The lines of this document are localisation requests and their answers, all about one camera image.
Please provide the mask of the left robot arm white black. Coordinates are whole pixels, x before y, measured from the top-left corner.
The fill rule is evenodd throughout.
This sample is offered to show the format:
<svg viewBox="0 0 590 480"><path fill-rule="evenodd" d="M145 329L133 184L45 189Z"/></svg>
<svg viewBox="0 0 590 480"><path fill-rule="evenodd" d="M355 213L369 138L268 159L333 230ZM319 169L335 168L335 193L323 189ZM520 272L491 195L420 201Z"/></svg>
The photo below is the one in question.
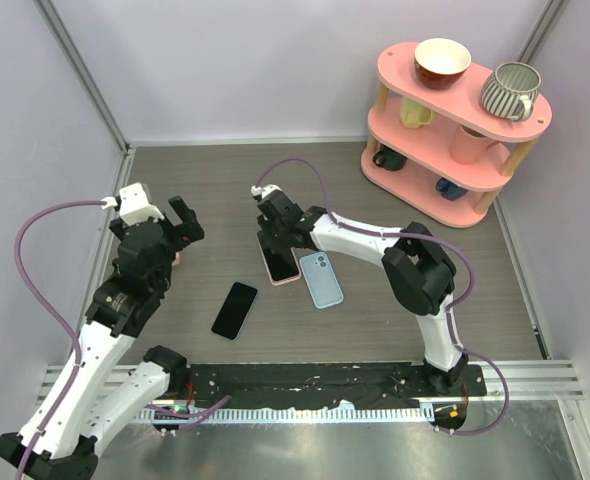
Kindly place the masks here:
<svg viewBox="0 0 590 480"><path fill-rule="evenodd" d="M138 186L100 201L118 212L110 229L120 245L113 272L95 291L73 352L46 399L18 432L0 436L0 458L18 479L89 479L121 430L160 396L180 397L188 385L184 356L162 346L149 349L106 398L99 392L122 356L160 307L171 286L177 253L204 237L183 198L170 198L173 224Z"/></svg>

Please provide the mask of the blue phone case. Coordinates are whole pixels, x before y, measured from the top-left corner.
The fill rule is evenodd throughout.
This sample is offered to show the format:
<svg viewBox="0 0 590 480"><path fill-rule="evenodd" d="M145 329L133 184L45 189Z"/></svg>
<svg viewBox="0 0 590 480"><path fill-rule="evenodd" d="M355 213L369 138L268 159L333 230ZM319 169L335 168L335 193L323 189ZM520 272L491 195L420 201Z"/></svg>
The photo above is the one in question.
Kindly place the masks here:
<svg viewBox="0 0 590 480"><path fill-rule="evenodd" d="M299 259L299 265L317 309L334 307L343 302L344 294L325 252L303 256Z"/></svg>

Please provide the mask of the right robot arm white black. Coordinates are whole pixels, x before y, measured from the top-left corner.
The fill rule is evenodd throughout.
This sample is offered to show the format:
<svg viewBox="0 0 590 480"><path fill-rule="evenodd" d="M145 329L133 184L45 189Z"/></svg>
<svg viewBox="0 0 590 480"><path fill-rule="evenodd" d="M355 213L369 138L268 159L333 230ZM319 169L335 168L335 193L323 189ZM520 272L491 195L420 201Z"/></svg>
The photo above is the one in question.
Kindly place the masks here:
<svg viewBox="0 0 590 480"><path fill-rule="evenodd" d="M452 315L456 266L444 251L444 241L418 222L385 228L318 206L304 211L275 185L253 186L251 195L272 249L340 253L381 267L397 302L417 319L428 386L440 395L461 387L469 356Z"/></svg>

